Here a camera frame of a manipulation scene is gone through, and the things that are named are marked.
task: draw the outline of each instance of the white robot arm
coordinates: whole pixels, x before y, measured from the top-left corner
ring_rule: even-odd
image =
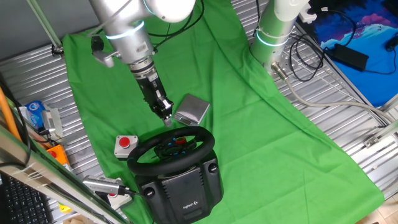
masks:
[[[113,57],[127,64],[151,110],[170,126],[173,102],[156,72],[154,47],[142,20],[157,16],[165,22],[180,22],[189,16],[195,0],[90,0],[90,4],[114,49],[93,49],[93,55],[107,67],[114,65]]]
[[[308,2],[269,0],[251,46],[253,56],[269,72],[271,64],[279,61],[297,16],[305,22],[315,20],[316,15],[307,14]],[[93,48],[93,55],[107,67],[113,66],[113,57],[127,64],[151,110],[170,126],[173,102],[167,98],[156,72],[152,60],[154,48],[142,20],[157,16],[165,22],[180,22],[191,13],[195,0],[90,0],[90,3],[114,49],[103,52],[101,48]]]
[[[279,62],[282,51],[298,16],[311,23],[317,15],[307,14],[309,0],[269,0],[256,30],[256,38],[250,51],[253,56],[272,72],[273,62]]]

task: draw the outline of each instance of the emergency stop button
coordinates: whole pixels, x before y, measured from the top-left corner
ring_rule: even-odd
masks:
[[[54,157],[54,159],[57,158],[57,153],[56,153],[56,152],[54,152],[54,151],[48,151],[48,152],[49,152],[49,154],[50,154],[52,157]]]
[[[175,143],[178,145],[183,145],[183,144],[187,143],[187,139],[185,137],[180,137],[175,140]]]
[[[121,138],[119,141],[119,145],[122,148],[127,149],[130,146],[130,139],[126,137]]]

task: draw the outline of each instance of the keyboard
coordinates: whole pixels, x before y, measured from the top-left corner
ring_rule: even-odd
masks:
[[[1,174],[0,223],[52,223],[46,196],[8,175]]]

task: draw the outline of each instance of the gray cable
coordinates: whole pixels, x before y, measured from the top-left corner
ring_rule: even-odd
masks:
[[[286,85],[288,86],[288,88],[291,90],[291,92],[293,93],[293,95],[299,100],[299,102],[308,105],[308,106],[313,106],[313,107],[329,107],[329,106],[342,106],[342,105],[348,105],[348,106],[359,106],[368,110],[371,110],[377,114],[379,114],[380,116],[385,117],[388,121],[390,121],[391,123],[395,122],[395,120],[393,118],[391,118],[388,114],[386,114],[385,112],[378,110],[372,106],[368,106],[365,105],[363,103],[357,103],[357,102],[335,102],[335,103],[311,103],[308,101],[303,100],[301,97],[299,97],[299,95],[296,93],[296,91],[294,91],[292,84],[290,84],[289,79],[285,80]]]
[[[128,6],[128,4],[130,4],[132,0],[128,0],[119,10],[117,10],[111,17],[109,17],[105,22],[103,22],[102,24],[100,24],[97,28],[95,28],[93,31],[91,31],[87,37],[99,37],[101,35],[99,34],[94,34],[97,31],[99,31],[100,29],[102,29],[102,27],[104,27],[106,24],[108,24],[109,22],[111,22],[124,8],[126,8]]]

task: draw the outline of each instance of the green cloth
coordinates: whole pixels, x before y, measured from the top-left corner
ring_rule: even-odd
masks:
[[[174,111],[187,93],[211,104],[201,126],[216,139],[224,197],[198,223],[352,224],[380,206],[380,190],[279,93],[251,56],[230,1],[208,0],[205,8],[200,22],[154,55]],[[170,32],[183,23],[172,24]],[[161,34],[168,24],[152,18],[146,27]],[[121,177],[136,189],[126,162],[113,155],[116,136],[133,134],[144,141],[167,128],[142,100],[127,65],[115,59],[115,66],[106,68],[94,59],[87,33],[63,40],[69,82],[105,176]],[[105,46],[111,51],[107,41]],[[123,212],[133,223],[152,223],[139,197]]]

